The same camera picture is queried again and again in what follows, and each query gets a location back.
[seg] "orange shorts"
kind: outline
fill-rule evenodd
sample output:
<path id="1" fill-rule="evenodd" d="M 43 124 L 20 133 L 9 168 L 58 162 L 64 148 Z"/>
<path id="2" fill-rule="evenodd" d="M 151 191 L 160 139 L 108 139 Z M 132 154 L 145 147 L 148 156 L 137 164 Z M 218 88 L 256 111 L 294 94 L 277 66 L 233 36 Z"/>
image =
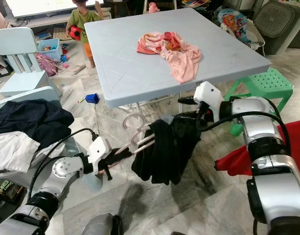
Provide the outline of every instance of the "orange shorts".
<path id="1" fill-rule="evenodd" d="M 84 46 L 84 49 L 85 49 L 86 56 L 87 57 L 92 57 L 92 51 L 91 51 L 91 48 L 90 48 L 90 44 L 89 43 L 84 43 L 83 46 Z"/>

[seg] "child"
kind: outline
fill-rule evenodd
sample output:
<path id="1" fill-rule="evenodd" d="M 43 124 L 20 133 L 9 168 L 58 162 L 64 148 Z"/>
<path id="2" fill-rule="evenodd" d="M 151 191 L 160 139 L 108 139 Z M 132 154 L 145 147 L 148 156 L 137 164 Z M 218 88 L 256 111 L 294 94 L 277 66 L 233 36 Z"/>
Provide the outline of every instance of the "child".
<path id="1" fill-rule="evenodd" d="M 100 3 L 98 1 L 95 1 L 95 8 L 98 12 L 98 15 L 95 14 L 93 11 L 90 11 L 86 7 L 86 2 L 88 0 L 72 0 L 74 4 L 78 6 L 77 9 L 73 10 L 71 13 L 71 17 L 68 20 L 67 26 L 66 26 L 66 33 L 69 34 L 69 30 L 73 25 L 76 25 L 78 28 L 81 29 L 81 42 L 84 45 L 85 53 L 88 59 L 90 60 L 91 67 L 95 67 L 95 63 L 93 60 L 91 48 L 89 45 L 87 33 L 85 30 L 84 24 L 87 22 L 93 22 L 93 21 L 100 21 L 103 19 L 103 12 L 100 6 Z"/>

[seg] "red toy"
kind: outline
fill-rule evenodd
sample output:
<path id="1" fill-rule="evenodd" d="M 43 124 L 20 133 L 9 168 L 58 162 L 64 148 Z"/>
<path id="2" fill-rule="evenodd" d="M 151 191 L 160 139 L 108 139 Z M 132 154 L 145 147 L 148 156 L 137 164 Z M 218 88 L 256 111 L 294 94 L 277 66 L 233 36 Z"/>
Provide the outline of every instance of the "red toy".
<path id="1" fill-rule="evenodd" d="M 69 30 L 69 35 L 74 40 L 80 41 L 81 29 L 73 25 Z"/>

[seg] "green shirt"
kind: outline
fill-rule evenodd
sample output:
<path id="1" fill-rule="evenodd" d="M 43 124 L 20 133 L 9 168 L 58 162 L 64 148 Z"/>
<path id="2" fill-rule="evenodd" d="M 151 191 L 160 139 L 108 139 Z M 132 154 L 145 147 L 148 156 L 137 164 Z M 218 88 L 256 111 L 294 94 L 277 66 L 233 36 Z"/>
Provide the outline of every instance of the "green shirt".
<path id="1" fill-rule="evenodd" d="M 87 22 L 93 22 L 93 21 L 100 21 L 101 19 L 97 14 L 95 14 L 93 11 L 87 11 L 85 15 L 81 15 L 78 9 L 75 9 L 72 11 L 70 19 L 68 20 L 68 23 L 71 25 L 75 25 L 78 28 L 81 29 L 81 36 L 80 40 L 82 43 L 89 43 L 87 33 L 85 30 L 85 23 Z"/>

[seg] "pink cloth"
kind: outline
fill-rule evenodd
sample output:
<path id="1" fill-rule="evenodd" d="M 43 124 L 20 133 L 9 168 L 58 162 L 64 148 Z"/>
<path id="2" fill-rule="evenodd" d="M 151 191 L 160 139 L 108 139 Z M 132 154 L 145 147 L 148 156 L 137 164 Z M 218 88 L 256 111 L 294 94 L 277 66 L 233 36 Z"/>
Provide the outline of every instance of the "pink cloth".
<path id="1" fill-rule="evenodd" d="M 201 60 L 201 51 L 186 43 L 176 32 L 144 34 L 138 41 L 137 52 L 159 54 L 167 60 L 172 76 L 185 83 L 195 78 Z"/>

